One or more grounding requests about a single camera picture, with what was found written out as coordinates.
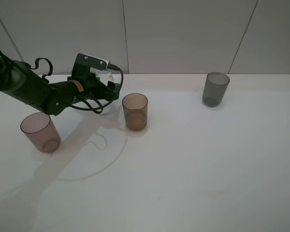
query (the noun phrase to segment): plastic cup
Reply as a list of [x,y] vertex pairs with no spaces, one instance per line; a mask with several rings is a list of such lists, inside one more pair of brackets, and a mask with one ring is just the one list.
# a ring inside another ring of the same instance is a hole
[[226,74],[211,72],[206,77],[202,100],[209,107],[218,106],[230,82]]
[[52,153],[61,143],[52,119],[44,113],[29,115],[20,124],[20,129],[41,152]]
[[141,131],[147,125],[148,99],[143,94],[131,93],[122,100],[126,126],[133,131]]

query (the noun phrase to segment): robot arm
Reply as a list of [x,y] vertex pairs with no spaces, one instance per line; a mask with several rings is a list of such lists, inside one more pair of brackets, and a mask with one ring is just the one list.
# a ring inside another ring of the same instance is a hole
[[[34,69],[38,68],[41,59],[36,60]],[[45,60],[50,65],[47,75],[51,75],[52,64]],[[115,84],[109,81],[106,86],[90,72],[90,68],[119,71],[121,82]],[[58,115],[66,107],[100,114],[104,107],[118,99],[123,84],[123,72],[119,67],[107,60],[84,54],[77,55],[72,75],[67,81],[49,84],[45,78],[47,75],[41,78],[32,71],[34,69],[25,62],[9,59],[0,51],[0,91],[48,115]],[[86,101],[88,99],[94,100],[99,107],[92,108]],[[102,105],[98,101],[102,99],[108,103]],[[73,105],[78,102],[84,102],[88,108]]]

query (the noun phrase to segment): black cable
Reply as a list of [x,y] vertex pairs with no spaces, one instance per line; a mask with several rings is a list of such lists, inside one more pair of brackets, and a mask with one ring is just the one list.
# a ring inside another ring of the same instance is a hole
[[[26,70],[24,70],[21,66],[19,66],[17,63],[15,63],[14,61],[12,61],[10,58],[8,58],[7,56],[5,56],[1,51],[0,51],[0,56],[2,57],[2,59],[3,60],[5,60],[5,62],[6,62],[6,60],[10,63],[10,64],[7,64],[6,63],[6,65],[7,66],[10,66],[11,64],[13,64],[14,66],[16,66],[20,71],[22,71],[23,73],[25,73],[25,74],[27,74],[27,71]],[[36,59],[36,61],[35,61],[35,65],[36,65],[36,67],[34,68],[34,69],[36,69],[36,68],[38,68],[39,67],[39,61],[41,60],[41,59],[45,59],[45,58],[38,58],[38,59]],[[52,64],[51,64],[51,62],[48,60],[48,59],[45,59],[49,64],[50,64],[50,72],[52,72],[53,71],[53,66],[52,66]],[[121,90],[121,88],[122,88],[122,85],[123,85],[123,80],[124,80],[124,74],[123,74],[123,71],[119,68],[119,67],[117,67],[116,65],[114,65],[114,64],[111,64],[111,63],[109,63],[108,64],[108,68],[109,69],[112,69],[112,70],[114,70],[114,71],[119,71],[120,72],[120,74],[121,74],[121,80],[120,80],[120,84],[119,84],[119,89],[118,89],[118,92]],[[8,70],[8,72],[9,72],[9,77],[11,78],[11,68]],[[58,98],[55,94],[53,94],[53,93],[50,93],[50,95],[53,97],[53,98],[55,98],[56,100],[58,100],[59,102],[61,102],[62,104],[65,104],[66,106],[69,106],[69,107],[71,107],[71,108],[73,108],[73,109],[77,109],[77,110],[83,110],[83,111],[93,111],[93,112],[95,112],[96,114],[100,114],[100,113],[102,113],[102,111],[103,111],[103,109],[106,107],[106,106],[108,106],[109,104],[111,104],[113,101],[115,101],[115,99],[116,99],[116,95],[114,95],[113,96],[113,98],[108,102],[108,103],[106,103],[105,105],[101,105],[101,103],[98,101],[98,100],[94,100],[98,105],[99,105],[99,107],[96,107],[96,108],[93,108],[86,100],[81,100],[83,103],[85,103],[87,106],[88,106],[88,108],[82,108],[82,107],[78,107],[78,106],[74,106],[74,105],[72,105],[72,104],[69,104],[68,102],[65,102],[64,100],[62,100],[62,99],[60,99],[60,98]]]
[[53,74],[53,64],[52,64],[52,62],[50,62],[49,59],[47,59],[47,58],[37,58],[37,59],[35,60],[35,62],[34,62],[34,64],[35,64],[35,67],[34,67],[34,68],[32,68],[31,65],[29,65],[29,64],[28,64],[28,65],[29,65],[29,68],[30,68],[31,70],[36,70],[36,69],[39,68],[39,62],[40,62],[40,60],[42,60],[42,59],[44,59],[44,60],[48,63],[48,65],[49,65],[49,71],[48,71],[48,74],[43,74],[43,75],[42,75],[42,79],[45,79],[46,76],[50,76],[51,74]]

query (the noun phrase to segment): white wall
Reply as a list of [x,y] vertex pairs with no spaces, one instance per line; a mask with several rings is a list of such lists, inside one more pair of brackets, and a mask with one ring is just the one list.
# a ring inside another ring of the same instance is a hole
[[[32,65],[46,57],[54,73],[70,73],[76,55],[86,53],[110,59],[128,72],[120,0],[0,0],[0,17]],[[39,73],[47,70],[45,63]]]
[[0,19],[0,49],[54,73],[77,53],[125,73],[290,73],[290,0],[0,0]]
[[257,0],[124,0],[130,73],[227,73]]
[[290,0],[260,0],[231,73],[290,73]]
[[18,55],[17,50],[13,46],[11,40],[9,39],[4,27],[0,23],[0,50],[9,56],[11,59],[21,60]]

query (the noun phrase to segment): white table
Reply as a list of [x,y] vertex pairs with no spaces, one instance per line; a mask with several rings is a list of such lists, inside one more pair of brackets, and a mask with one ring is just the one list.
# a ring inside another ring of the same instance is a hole
[[[36,110],[0,93],[0,232],[290,232],[290,75],[230,79],[207,108],[203,74],[125,75],[106,115],[52,117],[52,157],[19,129]],[[131,92],[149,99],[141,133]]]

